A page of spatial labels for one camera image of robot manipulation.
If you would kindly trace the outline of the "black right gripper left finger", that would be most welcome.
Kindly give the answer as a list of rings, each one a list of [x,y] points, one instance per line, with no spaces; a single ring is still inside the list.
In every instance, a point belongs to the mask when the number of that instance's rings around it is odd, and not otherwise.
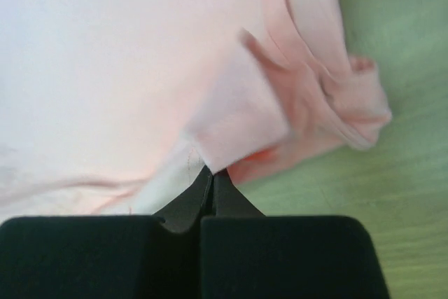
[[[1,225],[2,298],[198,298],[200,171],[153,215],[25,216]]]

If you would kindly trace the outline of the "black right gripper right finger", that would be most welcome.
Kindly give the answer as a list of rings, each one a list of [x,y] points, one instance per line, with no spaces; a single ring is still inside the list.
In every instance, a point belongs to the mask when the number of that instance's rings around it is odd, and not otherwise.
[[[348,216],[265,216],[213,181],[201,221],[203,298],[388,298],[369,232]]]

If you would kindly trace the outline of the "salmon pink t-shirt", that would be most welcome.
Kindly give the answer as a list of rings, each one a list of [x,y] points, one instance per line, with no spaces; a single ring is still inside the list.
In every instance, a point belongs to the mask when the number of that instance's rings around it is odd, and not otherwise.
[[[391,119],[339,0],[1,0],[1,219],[149,214]]]

